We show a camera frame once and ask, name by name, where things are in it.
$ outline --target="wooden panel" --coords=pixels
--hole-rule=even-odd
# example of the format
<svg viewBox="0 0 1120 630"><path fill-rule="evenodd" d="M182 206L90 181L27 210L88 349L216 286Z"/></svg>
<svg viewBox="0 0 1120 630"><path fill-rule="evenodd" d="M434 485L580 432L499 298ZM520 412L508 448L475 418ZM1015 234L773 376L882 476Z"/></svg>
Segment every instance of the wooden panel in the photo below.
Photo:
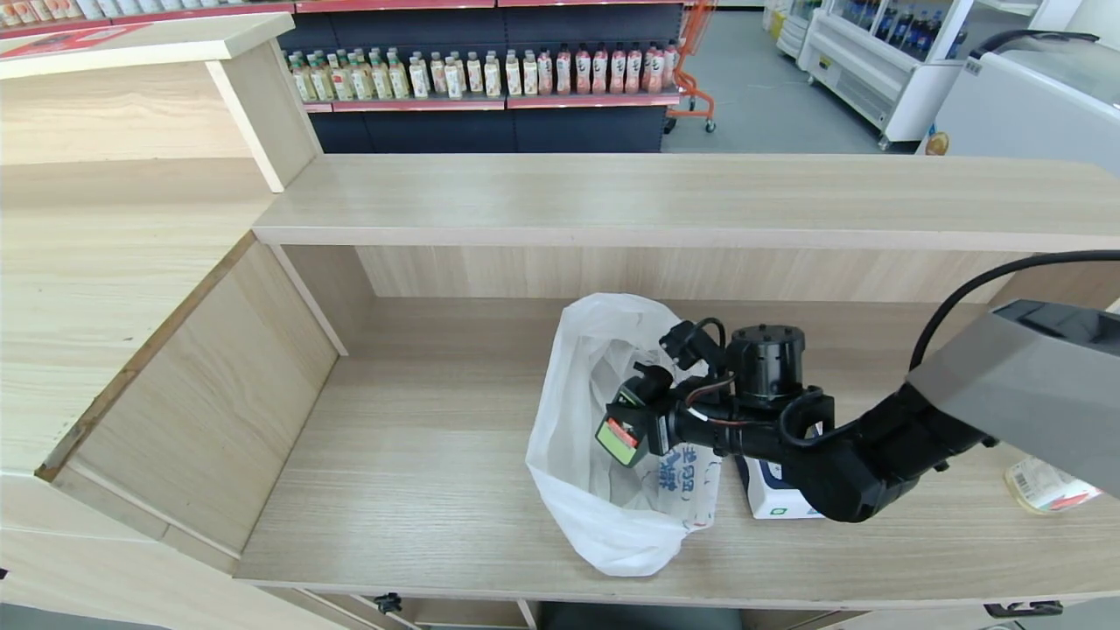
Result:
<svg viewBox="0 0 1120 630"><path fill-rule="evenodd" d="M821 249L355 249L381 297L578 298L608 291L654 299L941 302L973 276L1023 257ZM1001 282L965 300L987 303Z"/></svg>
<svg viewBox="0 0 1120 630"><path fill-rule="evenodd" d="M6 165L252 156L200 63L4 81L2 105Z"/></svg>
<svg viewBox="0 0 1120 630"><path fill-rule="evenodd" d="M250 159L4 167L3 470L36 470L158 350L271 202L255 174Z"/></svg>
<svg viewBox="0 0 1120 630"><path fill-rule="evenodd" d="M84 506L81 501L90 493L103 491L77 475L59 475L55 482L77 499L31 475L0 474L0 528L143 541L161 538L167 529L166 524L131 506L102 499L108 516Z"/></svg>
<svg viewBox="0 0 1120 630"><path fill-rule="evenodd" d="M236 556L335 358L272 253L254 244L72 462Z"/></svg>
<svg viewBox="0 0 1120 630"><path fill-rule="evenodd" d="M324 387L237 576L360 594L738 609L874 610L1117 592L1120 501L1102 497L1061 519L1035 517L1004 484L1004 470L1021 456L1006 446L955 457L948 472L926 475L858 526L754 520L728 464L715 526L687 538L664 569L644 580L599 574L572 550L524 467L563 305L379 299L366 342L339 360ZM841 421L899 387L914 337L933 311L836 303L670 307L730 326L802 326L805 381L837 397ZM983 309L958 307L944 335ZM408 553L386 554L386 539ZM1032 554L1023 554L1024 544Z"/></svg>
<svg viewBox="0 0 1120 630"><path fill-rule="evenodd" d="M274 193L323 155L302 103L278 58L276 40L223 62L207 62L241 137Z"/></svg>
<svg viewBox="0 0 1120 630"><path fill-rule="evenodd" d="M4 603L174 629L338 630L156 543L0 529L0 549Z"/></svg>
<svg viewBox="0 0 1120 630"><path fill-rule="evenodd" d="M355 248L339 245L276 245L279 258L291 265L289 275L316 313L338 353L348 355L348 344L357 342L362 326L373 311L375 296Z"/></svg>
<svg viewBox="0 0 1120 630"><path fill-rule="evenodd" d="M358 621L357 619L354 619L353 615L338 610L337 606L324 602L318 595L312 595L306 591L301 591L299 589L269 587L262 587L261 590L274 597L279 597L292 605L297 605L308 612L321 617L332 623L346 628L347 630L371 630L371 628L373 628L368 623Z"/></svg>
<svg viewBox="0 0 1120 630"><path fill-rule="evenodd" d="M1120 298L1120 262L1071 262L1024 269L991 299L992 306L1016 298L1109 308Z"/></svg>
<svg viewBox="0 0 1120 630"><path fill-rule="evenodd" d="M1118 197L1100 167L1005 158L334 155L254 230L270 244L1062 251L1120 247Z"/></svg>

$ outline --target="white plastic bag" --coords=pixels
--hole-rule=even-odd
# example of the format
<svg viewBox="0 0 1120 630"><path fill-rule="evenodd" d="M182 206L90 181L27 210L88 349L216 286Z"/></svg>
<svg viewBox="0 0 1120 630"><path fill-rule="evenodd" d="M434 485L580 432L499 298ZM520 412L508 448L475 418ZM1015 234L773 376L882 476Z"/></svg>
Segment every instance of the white plastic bag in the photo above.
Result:
<svg viewBox="0 0 1120 630"><path fill-rule="evenodd" d="M552 342L525 464L576 553L607 575L656 573L715 520L720 458L711 448L680 444L626 469L595 439L635 361L688 378L659 345L680 321L644 297L595 294L564 308Z"/></svg>

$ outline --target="robotic arm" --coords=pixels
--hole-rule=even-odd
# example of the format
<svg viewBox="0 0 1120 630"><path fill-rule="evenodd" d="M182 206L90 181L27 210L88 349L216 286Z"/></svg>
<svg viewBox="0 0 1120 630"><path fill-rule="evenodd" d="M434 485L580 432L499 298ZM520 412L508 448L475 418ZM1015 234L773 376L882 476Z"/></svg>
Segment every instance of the robotic arm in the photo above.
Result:
<svg viewBox="0 0 1120 630"><path fill-rule="evenodd" d="M972 288L1074 254L1120 259L1120 252L1044 254L964 285L926 326L903 386L840 427L833 398L803 385L800 328L760 324L734 331L727 342L717 319L681 322L661 346L682 369L703 360L708 376L673 387L666 370L635 364L640 374L607 405L596 438L625 466L682 442L780 463L783 479L815 510L846 522L875 516L930 469L946 470L953 455L995 446L993 436L1117 493L1120 456L1108 434L1117 432L1109 420L1120 406L1120 316L1020 299L983 315L922 361L937 324ZM704 331L710 324L719 342ZM1108 432L1100 430L1102 421Z"/></svg>

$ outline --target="black cable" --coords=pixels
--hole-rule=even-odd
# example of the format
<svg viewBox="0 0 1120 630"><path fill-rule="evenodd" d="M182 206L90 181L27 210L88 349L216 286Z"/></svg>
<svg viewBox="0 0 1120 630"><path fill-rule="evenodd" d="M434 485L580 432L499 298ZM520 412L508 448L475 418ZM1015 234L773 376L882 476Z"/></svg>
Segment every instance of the black cable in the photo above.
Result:
<svg viewBox="0 0 1120 630"><path fill-rule="evenodd" d="M976 278L972 278L968 282L964 282L955 291L952 293L945 302L941 303L941 306L933 313L933 317L926 323L925 327L922 328L922 334L917 336L917 342L914 344L914 352L911 354L911 367L913 370L922 364L922 360L925 359L925 351L930 346L930 342L933 340L933 334L937 332L937 326L945 321L949 316L949 312L953 309L954 306L964 296L972 293L978 287L986 285L996 278L1006 276L1008 274L1014 274L1016 271L1021 271L1024 269L1029 269L1032 267L1043 267L1046 265L1061 265L1064 262L1103 262L1103 261L1120 261L1120 250L1114 249L1099 249L1099 250L1085 250L1085 251L1061 251L1056 253L1040 253L1037 256L1028 256L1026 258L1020 258L1019 260L1012 260L1006 265L1000 265L993 269L989 269L983 274L980 274Z"/></svg>

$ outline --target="cabinet handle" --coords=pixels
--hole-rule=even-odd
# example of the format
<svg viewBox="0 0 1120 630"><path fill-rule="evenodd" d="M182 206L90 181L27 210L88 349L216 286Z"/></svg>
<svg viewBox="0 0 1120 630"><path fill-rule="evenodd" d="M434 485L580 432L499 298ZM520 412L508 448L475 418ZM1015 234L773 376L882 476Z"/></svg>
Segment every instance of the cabinet handle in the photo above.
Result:
<svg viewBox="0 0 1120 630"><path fill-rule="evenodd" d="M1056 617L1064 610L1062 602L1048 600L1045 602L1016 602L1012 604L984 604L983 609L995 619L1011 619L1016 617Z"/></svg>

